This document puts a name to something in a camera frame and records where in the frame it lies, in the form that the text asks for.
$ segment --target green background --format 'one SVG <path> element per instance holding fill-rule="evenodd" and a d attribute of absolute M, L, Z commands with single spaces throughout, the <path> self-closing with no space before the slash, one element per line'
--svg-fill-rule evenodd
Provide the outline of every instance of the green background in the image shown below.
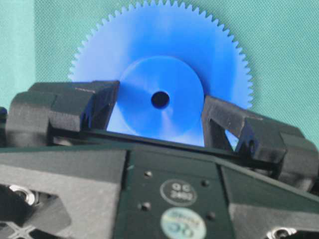
<path fill-rule="evenodd" d="M 136 0 L 0 0 L 0 104 L 8 108 L 35 81 L 68 81 L 85 35 L 129 3 Z M 252 110 L 300 127 L 319 146 L 319 1 L 185 3 L 213 14 L 243 47 Z"/>

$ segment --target blue plastic gear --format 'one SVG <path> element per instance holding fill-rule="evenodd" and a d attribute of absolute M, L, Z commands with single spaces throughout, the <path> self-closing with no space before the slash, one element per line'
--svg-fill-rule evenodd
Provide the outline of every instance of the blue plastic gear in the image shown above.
<path fill-rule="evenodd" d="M 129 5 L 82 42 L 69 78 L 120 80 L 108 131 L 203 146 L 204 95 L 251 106 L 248 62 L 223 28 L 176 1 Z"/>

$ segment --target qc sticker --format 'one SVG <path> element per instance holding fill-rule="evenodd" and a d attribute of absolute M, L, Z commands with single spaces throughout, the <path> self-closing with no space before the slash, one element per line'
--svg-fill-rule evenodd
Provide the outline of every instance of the qc sticker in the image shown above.
<path fill-rule="evenodd" d="M 204 239 L 206 225 L 199 214 L 188 208 L 170 208 L 161 217 L 160 225 L 169 239 Z"/>
<path fill-rule="evenodd" d="M 197 200 L 195 189 L 187 182 L 179 179 L 170 179 L 160 187 L 161 196 L 170 204 L 187 207 Z"/>

